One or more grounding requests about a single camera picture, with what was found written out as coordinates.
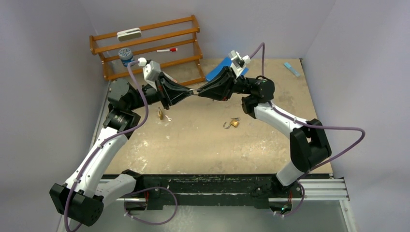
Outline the large brass padlock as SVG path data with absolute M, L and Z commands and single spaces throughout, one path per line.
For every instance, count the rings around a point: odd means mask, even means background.
M 162 111 L 162 109 L 161 109 L 160 107 L 158 107 L 158 118 L 159 118 L 160 120 L 163 120 L 163 117 L 164 117 L 163 111 Z

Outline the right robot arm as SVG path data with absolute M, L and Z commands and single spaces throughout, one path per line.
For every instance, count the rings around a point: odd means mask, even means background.
M 332 154 L 322 123 L 291 115 L 273 103 L 275 84 L 264 76 L 248 78 L 236 76 L 225 66 L 217 76 L 198 89 L 198 96 L 227 101 L 232 94 L 242 94 L 242 109 L 250 117 L 267 123 L 290 141 L 291 160 L 276 173 L 272 192 L 279 197 L 291 189 L 298 178 Z

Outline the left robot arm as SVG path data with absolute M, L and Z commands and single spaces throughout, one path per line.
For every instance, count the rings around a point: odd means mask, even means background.
M 148 119 L 148 112 L 140 117 L 134 110 L 148 110 L 150 104 L 160 101 L 168 108 L 191 95 L 191 88 L 170 80 L 164 73 L 160 73 L 153 87 L 133 87 L 125 79 L 111 83 L 107 95 L 109 113 L 95 144 L 64 184 L 54 184 L 49 192 L 56 210 L 64 216 L 66 231 L 92 226 L 105 207 L 124 195 L 137 198 L 144 193 L 144 184 L 134 172 L 126 171 L 114 180 L 100 183 L 114 156 Z

